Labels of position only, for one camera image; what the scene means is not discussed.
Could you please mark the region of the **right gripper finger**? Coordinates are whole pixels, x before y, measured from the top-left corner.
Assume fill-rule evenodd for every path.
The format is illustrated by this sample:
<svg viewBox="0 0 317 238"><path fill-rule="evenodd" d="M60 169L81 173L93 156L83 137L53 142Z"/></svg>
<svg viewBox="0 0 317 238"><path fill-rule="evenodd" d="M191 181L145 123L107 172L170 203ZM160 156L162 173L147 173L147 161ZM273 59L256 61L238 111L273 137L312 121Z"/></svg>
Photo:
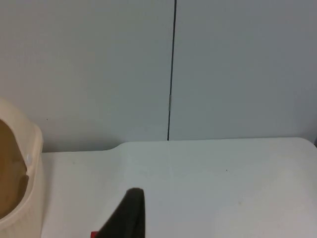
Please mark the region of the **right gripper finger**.
<svg viewBox="0 0 317 238"><path fill-rule="evenodd" d="M97 231L97 238L144 238L146 236L145 195L141 188L126 191L123 199Z"/></svg>

